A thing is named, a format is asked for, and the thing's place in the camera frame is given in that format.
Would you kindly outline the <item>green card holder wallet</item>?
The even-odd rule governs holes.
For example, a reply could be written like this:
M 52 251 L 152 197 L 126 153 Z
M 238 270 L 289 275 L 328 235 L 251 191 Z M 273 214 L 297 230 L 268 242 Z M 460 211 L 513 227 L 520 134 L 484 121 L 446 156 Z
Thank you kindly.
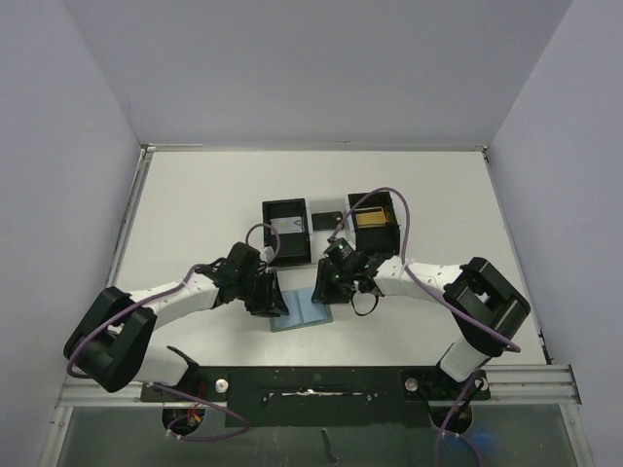
M 270 320 L 273 333 L 329 324 L 333 321 L 330 305 L 312 301 L 313 288 L 299 288 L 282 293 L 289 314 Z

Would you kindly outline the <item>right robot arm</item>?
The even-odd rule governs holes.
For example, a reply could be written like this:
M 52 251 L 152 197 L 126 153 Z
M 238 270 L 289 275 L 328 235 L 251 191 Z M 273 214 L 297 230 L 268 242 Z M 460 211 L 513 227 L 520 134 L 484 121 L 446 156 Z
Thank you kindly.
M 432 265 L 400 255 L 368 255 L 336 238 L 318 261 L 312 300 L 348 304 L 357 294 L 431 300 L 453 315 L 460 337 L 433 374 L 434 388 L 447 398 L 465 390 L 468 378 L 490 360 L 520 351 L 513 338 L 531 313 L 522 293 L 484 258 Z

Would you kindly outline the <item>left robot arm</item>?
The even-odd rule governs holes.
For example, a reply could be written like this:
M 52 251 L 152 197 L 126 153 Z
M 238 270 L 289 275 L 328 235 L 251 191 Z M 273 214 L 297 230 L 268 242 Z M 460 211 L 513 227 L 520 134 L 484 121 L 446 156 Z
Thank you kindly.
M 110 393 L 139 380 L 162 383 L 175 399 L 188 399 L 199 384 L 190 369 L 193 361 L 176 348 L 152 344 L 152 335 L 165 324 L 234 301 L 253 316 L 289 313 L 276 272 L 258 250 L 242 242 L 225 258 L 191 266 L 178 281 L 133 292 L 107 287 L 63 348 L 66 371 L 90 378 Z

